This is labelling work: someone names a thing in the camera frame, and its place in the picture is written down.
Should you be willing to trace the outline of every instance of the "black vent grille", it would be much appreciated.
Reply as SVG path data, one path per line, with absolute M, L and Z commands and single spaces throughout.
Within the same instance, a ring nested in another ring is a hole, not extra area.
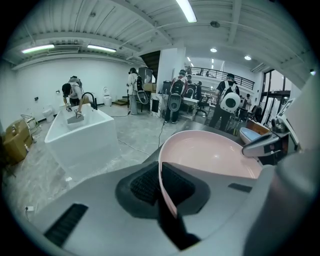
M 74 203 L 68 210 L 45 232 L 44 236 L 55 245 L 61 247 L 75 229 L 88 207 Z

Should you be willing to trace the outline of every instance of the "white pillar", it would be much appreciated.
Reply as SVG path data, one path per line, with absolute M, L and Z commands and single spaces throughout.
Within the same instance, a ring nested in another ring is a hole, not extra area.
M 172 81 L 184 69 L 186 48 L 163 49 L 160 53 L 156 92 L 162 92 L 164 81 Z

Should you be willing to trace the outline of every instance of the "pink sink basin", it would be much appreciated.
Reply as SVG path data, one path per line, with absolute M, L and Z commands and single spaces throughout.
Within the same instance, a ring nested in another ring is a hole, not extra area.
M 162 162 L 177 163 L 201 171 L 257 179 L 262 166 L 241 153 L 242 146 L 221 135 L 186 130 L 172 135 L 159 154 Z

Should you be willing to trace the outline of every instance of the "black mesh pad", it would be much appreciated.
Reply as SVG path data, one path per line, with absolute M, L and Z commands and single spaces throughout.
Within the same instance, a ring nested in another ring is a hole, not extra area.
M 169 163 L 162 165 L 162 180 L 182 216 L 198 213 L 210 197 L 209 186 L 204 181 Z M 120 180 L 115 195 L 119 204 L 133 217 L 157 219 L 159 210 L 156 202 L 162 198 L 158 162 Z

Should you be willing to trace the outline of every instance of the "concrete floor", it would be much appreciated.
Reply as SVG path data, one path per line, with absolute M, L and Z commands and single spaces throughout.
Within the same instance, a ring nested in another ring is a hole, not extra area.
M 126 106 L 101 106 L 99 109 L 109 116 L 125 116 L 128 113 Z M 119 141 L 121 156 L 109 163 L 105 169 L 93 171 L 83 180 L 141 164 L 158 148 L 163 121 L 162 118 L 151 116 L 147 110 L 143 110 L 143 113 L 139 112 L 139 115 L 115 118 L 118 139 L 145 153 Z M 184 122 L 185 120 L 180 120 L 176 124 L 167 123 L 163 127 L 160 145 Z M 31 145 L 30 152 L 23 161 L 12 167 L 16 177 L 4 174 L 2 186 L 2 194 L 11 210 L 28 218 L 31 222 L 46 205 L 83 181 L 68 181 L 65 171 L 58 165 L 45 145 L 45 137 L 51 123 L 42 122 L 41 126 L 42 131 L 34 135 L 37 143 Z M 34 212 L 25 212 L 26 206 L 33 206 Z

